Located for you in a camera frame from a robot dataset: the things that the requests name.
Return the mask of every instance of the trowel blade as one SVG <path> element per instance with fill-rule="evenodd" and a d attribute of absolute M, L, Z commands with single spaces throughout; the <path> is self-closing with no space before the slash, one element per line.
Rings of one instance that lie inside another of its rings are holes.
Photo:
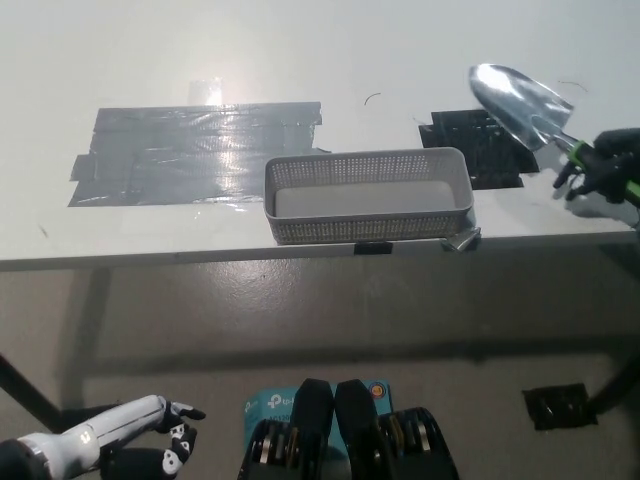
<path fill-rule="evenodd" d="M 573 112 L 573 105 L 560 95 L 509 67 L 471 67 L 469 84 L 485 110 L 534 152 L 562 133 Z"/>

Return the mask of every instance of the green handle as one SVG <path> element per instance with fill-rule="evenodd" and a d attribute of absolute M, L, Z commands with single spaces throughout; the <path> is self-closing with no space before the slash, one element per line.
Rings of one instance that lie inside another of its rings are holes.
<path fill-rule="evenodd" d="M 587 142 L 578 142 L 567 154 L 569 161 L 577 165 L 585 172 L 589 170 L 589 164 L 606 161 L 595 149 Z M 625 193 L 627 201 L 640 208 L 640 185 L 633 180 L 627 182 L 627 190 Z"/>

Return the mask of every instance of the white robotic hand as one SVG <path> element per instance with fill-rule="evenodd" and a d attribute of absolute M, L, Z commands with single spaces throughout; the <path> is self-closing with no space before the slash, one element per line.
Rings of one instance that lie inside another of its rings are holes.
<path fill-rule="evenodd" d="M 104 480 L 172 480 L 187 462 L 196 443 L 198 431 L 184 423 L 182 417 L 202 420 L 204 412 L 178 402 L 166 402 L 164 416 L 156 427 L 169 434 L 171 447 L 166 450 L 128 448 L 118 450 L 101 462 Z"/>
<path fill-rule="evenodd" d="M 197 431 L 182 417 L 202 420 L 205 414 L 158 395 L 89 411 L 98 415 L 59 435 L 32 433 L 0 442 L 0 478 L 66 480 L 99 469 L 108 480 L 164 480 L 177 476 L 193 453 Z M 124 447 L 155 430 L 170 434 L 166 450 Z"/>

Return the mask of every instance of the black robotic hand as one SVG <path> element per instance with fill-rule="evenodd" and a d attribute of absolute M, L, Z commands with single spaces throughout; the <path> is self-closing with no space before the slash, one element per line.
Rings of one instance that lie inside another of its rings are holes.
<path fill-rule="evenodd" d="M 640 185 L 640 128 L 602 132 L 593 147 L 582 144 L 569 157 L 573 161 L 565 166 L 554 187 L 579 173 L 579 167 L 584 180 L 579 187 L 570 188 L 567 200 L 597 191 L 610 203 L 628 200 L 640 206 L 640 191 L 630 188 L 630 182 Z"/>
<path fill-rule="evenodd" d="M 125 448 L 113 452 L 103 462 L 100 473 L 104 480 L 172 480 L 187 462 L 196 444 L 198 431 L 184 423 L 182 417 L 202 420 L 204 412 L 189 405 L 167 401 L 164 418 L 156 428 L 169 434 L 171 447 Z"/>

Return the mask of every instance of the blue box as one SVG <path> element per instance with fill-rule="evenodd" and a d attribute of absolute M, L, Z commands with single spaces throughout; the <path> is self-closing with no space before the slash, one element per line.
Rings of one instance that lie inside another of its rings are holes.
<path fill-rule="evenodd" d="M 365 387 L 371 392 L 376 405 L 378 415 L 391 413 L 391 393 L 389 383 L 384 380 L 362 380 Z M 336 385 L 331 385 L 333 393 L 336 393 Z M 244 406 L 244 448 L 247 449 L 251 441 L 251 435 L 256 425 L 264 420 L 278 420 L 289 422 L 291 419 L 291 409 L 293 399 L 298 391 L 298 387 L 269 388 L 261 390 L 256 395 L 247 400 Z M 329 435 L 328 459 L 339 460 L 347 458 L 347 448 L 340 436 L 338 421 L 333 416 L 331 424 L 331 434 Z"/>

